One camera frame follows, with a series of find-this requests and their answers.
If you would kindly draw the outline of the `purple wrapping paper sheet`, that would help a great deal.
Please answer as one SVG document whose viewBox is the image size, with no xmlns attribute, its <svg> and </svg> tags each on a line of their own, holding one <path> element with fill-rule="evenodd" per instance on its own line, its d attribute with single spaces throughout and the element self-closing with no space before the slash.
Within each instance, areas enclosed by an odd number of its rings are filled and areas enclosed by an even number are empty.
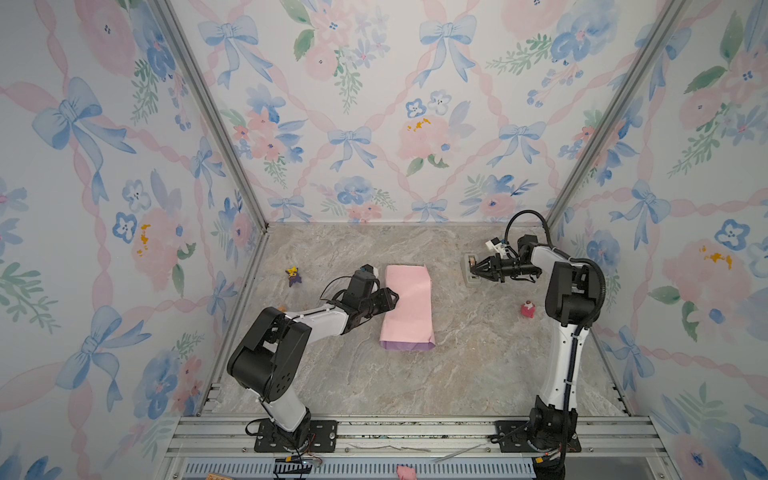
<svg viewBox="0 0 768 480">
<path fill-rule="evenodd" d="M 399 299 L 384 315 L 379 343 L 385 350 L 422 352 L 435 348 L 432 283 L 425 266 L 389 265 L 385 283 Z"/>
</svg>

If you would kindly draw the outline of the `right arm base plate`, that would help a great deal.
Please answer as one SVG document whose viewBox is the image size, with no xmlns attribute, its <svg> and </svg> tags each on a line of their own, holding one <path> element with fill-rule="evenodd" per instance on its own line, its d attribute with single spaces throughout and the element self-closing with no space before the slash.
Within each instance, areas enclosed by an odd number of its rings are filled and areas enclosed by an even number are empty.
<svg viewBox="0 0 768 480">
<path fill-rule="evenodd" d="M 494 428 L 489 439 L 502 453 L 557 453 L 562 447 L 562 433 L 535 432 L 528 420 L 497 420 Z"/>
</svg>

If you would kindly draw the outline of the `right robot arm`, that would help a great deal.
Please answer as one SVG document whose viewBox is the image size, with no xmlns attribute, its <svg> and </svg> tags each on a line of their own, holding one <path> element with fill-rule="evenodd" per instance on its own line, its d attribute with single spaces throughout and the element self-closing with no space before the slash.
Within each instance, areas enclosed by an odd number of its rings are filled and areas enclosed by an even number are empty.
<svg viewBox="0 0 768 480">
<path fill-rule="evenodd" d="M 491 282 L 548 278 L 544 312 L 552 321 L 549 363 L 542 388 L 524 427 L 499 430 L 496 441 L 533 451 L 563 452 L 575 440 L 577 382 L 585 340 L 606 297 L 605 276 L 595 262 L 567 255 L 534 235 L 518 239 L 518 249 L 498 238 L 486 243 L 491 254 L 467 259 L 467 273 Z"/>
</svg>

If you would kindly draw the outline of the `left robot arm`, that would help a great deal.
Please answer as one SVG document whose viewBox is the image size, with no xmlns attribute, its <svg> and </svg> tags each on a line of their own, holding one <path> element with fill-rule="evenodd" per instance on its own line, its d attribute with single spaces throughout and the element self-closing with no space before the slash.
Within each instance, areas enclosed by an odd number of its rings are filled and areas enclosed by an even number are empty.
<svg viewBox="0 0 768 480">
<path fill-rule="evenodd" d="M 381 284 L 373 266 L 366 264 L 347 279 L 345 288 L 312 309 L 263 309 L 231 353 L 227 374 L 255 394 L 267 414 L 255 433 L 262 438 L 258 451 L 276 447 L 303 453 L 316 436 L 311 411 L 293 388 L 307 346 L 348 334 L 396 308 L 399 295 Z"/>
</svg>

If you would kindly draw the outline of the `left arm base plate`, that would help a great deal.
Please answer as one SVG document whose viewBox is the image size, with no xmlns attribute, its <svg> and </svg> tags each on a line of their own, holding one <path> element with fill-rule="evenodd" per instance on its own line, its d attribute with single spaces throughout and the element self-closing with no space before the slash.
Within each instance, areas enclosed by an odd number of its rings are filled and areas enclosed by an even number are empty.
<svg viewBox="0 0 768 480">
<path fill-rule="evenodd" d="M 267 421 L 259 424 L 254 436 L 256 453 L 333 453 L 336 449 L 339 423 L 335 420 L 309 420 L 288 432 Z"/>
</svg>

